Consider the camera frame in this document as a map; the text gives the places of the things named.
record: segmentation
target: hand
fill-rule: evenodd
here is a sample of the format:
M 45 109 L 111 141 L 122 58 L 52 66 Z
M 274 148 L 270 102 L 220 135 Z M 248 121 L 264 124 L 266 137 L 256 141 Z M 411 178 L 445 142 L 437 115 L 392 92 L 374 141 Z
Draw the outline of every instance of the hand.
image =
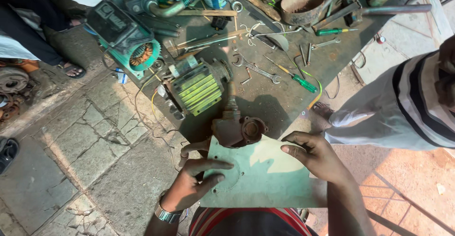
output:
M 283 145 L 281 150 L 298 159 L 318 178 L 334 184 L 354 180 L 349 170 L 333 151 L 332 146 L 321 135 L 294 131 L 284 137 L 282 141 L 302 146 Z
M 234 164 L 211 160 L 189 159 L 161 200 L 167 212 L 184 210 L 200 200 L 212 187 L 224 180 L 223 174 L 211 175 L 199 184 L 196 175 L 207 169 L 231 169 Z

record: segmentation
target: striped shirt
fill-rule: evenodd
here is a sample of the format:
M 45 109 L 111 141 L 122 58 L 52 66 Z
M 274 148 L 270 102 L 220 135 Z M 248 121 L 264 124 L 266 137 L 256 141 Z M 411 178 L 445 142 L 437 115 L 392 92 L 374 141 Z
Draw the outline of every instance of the striped shirt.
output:
M 439 50 L 398 65 L 392 78 L 397 105 L 412 128 L 429 144 L 455 147 L 455 113 L 440 105 L 435 82 L 449 75 L 438 66 Z
M 202 208 L 191 221 L 189 236 L 312 236 L 290 208 Z

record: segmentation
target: green string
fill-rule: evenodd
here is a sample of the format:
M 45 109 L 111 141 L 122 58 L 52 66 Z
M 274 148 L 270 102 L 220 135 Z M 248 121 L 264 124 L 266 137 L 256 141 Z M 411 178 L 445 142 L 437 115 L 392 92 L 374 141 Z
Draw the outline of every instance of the green string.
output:
M 286 53 L 286 55 L 287 55 L 287 58 L 288 58 L 289 60 L 291 60 L 291 62 L 292 62 L 292 63 L 295 65 L 295 67 L 297 67 L 297 69 L 298 69 L 299 67 L 294 63 L 294 61 L 292 61 L 292 59 L 291 59 L 291 57 L 289 56 L 289 54 L 288 54 L 287 52 L 285 52 L 285 53 Z M 321 82 L 319 82 L 318 79 L 316 79 L 315 76 L 312 76 L 311 74 L 307 73 L 306 71 L 304 71 L 304 70 L 302 70 L 302 69 L 300 69 L 300 70 L 303 71 L 306 75 L 308 75 L 308 76 L 310 76 L 310 77 L 313 77 L 313 78 L 318 82 L 318 84 L 319 84 L 319 95 L 318 95 L 318 97 L 317 97 L 317 99 L 316 99 L 316 101 L 318 101 L 318 100 L 321 98 L 321 96 L 322 96 L 322 84 L 321 84 Z

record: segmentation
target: metal watch strap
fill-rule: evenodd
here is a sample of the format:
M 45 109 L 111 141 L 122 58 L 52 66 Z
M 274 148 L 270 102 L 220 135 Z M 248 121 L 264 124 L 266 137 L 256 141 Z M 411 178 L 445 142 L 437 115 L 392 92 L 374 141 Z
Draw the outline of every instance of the metal watch strap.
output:
M 156 203 L 155 206 L 155 216 L 163 221 L 167 222 L 169 224 L 178 222 L 180 219 L 180 216 L 183 213 L 183 210 L 181 211 L 176 211 L 176 212 L 167 212 L 161 207 L 161 199 L 163 198 L 163 195 L 166 193 L 166 191 L 162 192 L 160 195 L 160 198 L 158 199 L 158 202 Z

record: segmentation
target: rusty pan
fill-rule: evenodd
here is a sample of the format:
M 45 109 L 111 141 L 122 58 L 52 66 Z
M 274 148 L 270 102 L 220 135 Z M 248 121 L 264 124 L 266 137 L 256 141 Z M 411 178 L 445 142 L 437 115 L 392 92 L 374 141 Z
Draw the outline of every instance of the rusty pan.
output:
M 282 0 L 282 19 L 290 25 L 306 25 L 318 18 L 324 0 Z

